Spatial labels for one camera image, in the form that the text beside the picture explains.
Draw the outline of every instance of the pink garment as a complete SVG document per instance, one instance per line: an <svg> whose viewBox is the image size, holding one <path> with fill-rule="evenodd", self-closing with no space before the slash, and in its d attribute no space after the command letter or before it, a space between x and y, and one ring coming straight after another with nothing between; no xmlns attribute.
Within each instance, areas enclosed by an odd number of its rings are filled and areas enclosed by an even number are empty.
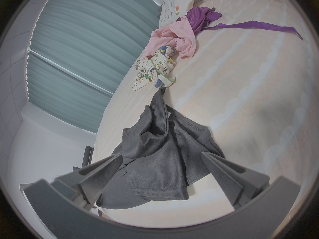
<svg viewBox="0 0 319 239"><path fill-rule="evenodd" d="M171 46L179 51L181 58L192 57L196 49L196 39L186 16L181 21L174 21L152 32L151 38L145 47L143 57L154 55L163 46Z"/></svg>

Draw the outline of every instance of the purple garment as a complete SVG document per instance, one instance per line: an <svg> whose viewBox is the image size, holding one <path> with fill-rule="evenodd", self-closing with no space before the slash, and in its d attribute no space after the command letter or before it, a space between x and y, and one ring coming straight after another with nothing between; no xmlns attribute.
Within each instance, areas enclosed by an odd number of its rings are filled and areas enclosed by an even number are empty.
<svg viewBox="0 0 319 239"><path fill-rule="evenodd" d="M233 25L226 25L219 23L217 26L207 27L211 22L219 19L222 14L215 12L215 8L209 9L208 7L194 7L187 12L187 19L192 26L194 35L196 36L200 31L206 29L222 29L222 28L242 28L242 29L264 29L272 31L281 31L297 34L301 40L303 38L292 26L277 26L270 23L259 21L248 21Z"/></svg>

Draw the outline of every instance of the bed sheet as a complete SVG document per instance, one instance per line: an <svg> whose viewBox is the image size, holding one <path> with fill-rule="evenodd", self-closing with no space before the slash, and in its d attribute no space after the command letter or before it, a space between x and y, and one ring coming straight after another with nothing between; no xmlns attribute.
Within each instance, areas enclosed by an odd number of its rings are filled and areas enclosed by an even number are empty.
<svg viewBox="0 0 319 239"><path fill-rule="evenodd" d="M206 30L197 35L191 58L176 59L176 82L164 94L167 105L206 125L226 158L266 173L284 175L305 195L319 170L318 50L303 20L287 0L203 0L223 16L213 22L250 20L293 26L304 38L260 29ZM133 126L157 91L152 84L133 91L132 67L108 104L92 162L111 155L123 128ZM151 201L125 210L103 209L114 221L142 227L202 223L233 211L208 175L188 187L186 201Z"/></svg>

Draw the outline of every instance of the curtain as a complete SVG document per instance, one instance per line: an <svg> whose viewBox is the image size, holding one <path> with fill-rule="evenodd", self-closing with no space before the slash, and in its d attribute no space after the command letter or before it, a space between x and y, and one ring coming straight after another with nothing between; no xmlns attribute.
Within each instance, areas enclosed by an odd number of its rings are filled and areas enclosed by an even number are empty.
<svg viewBox="0 0 319 239"><path fill-rule="evenodd" d="M152 0L49 0L27 64L29 101L97 132L103 112L159 25Z"/></svg>

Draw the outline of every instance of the pillow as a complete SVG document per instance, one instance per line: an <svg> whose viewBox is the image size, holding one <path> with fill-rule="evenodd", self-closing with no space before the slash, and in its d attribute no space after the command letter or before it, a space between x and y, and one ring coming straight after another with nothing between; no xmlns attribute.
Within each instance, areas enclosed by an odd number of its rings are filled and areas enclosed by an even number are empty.
<svg viewBox="0 0 319 239"><path fill-rule="evenodd" d="M159 27L172 24L181 15L185 16L193 6L194 0L164 0L159 18Z"/></svg>

